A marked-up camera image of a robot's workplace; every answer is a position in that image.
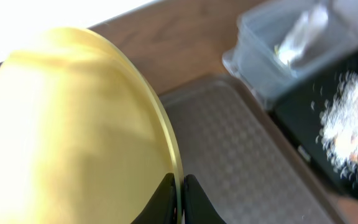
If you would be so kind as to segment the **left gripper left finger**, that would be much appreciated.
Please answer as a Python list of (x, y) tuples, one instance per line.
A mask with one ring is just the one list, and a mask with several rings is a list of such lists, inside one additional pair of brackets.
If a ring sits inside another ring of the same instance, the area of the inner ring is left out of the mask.
[(131, 224), (174, 224), (177, 222), (177, 192), (174, 174), (167, 173), (144, 209)]

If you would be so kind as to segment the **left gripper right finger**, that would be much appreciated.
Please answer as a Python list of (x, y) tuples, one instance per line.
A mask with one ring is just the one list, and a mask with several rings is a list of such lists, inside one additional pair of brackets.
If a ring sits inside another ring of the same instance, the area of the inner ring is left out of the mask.
[(226, 224), (193, 174), (185, 177), (183, 208), (186, 224)]

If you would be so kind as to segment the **yellow plate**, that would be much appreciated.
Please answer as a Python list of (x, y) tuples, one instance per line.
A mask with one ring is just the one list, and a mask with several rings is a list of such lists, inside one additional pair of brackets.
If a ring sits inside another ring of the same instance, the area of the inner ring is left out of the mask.
[(158, 96), (110, 41), (55, 28), (0, 66), (0, 223), (131, 223), (183, 168)]

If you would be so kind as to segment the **rice food waste pile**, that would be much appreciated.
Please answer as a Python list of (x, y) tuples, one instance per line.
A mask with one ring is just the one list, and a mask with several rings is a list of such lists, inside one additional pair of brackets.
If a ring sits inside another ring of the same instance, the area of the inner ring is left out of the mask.
[(324, 100), (319, 112), (321, 128), (315, 143), (322, 145), (327, 161), (340, 179), (358, 185), (358, 72), (335, 75), (338, 82), (332, 97), (323, 96), (323, 87), (312, 90)]

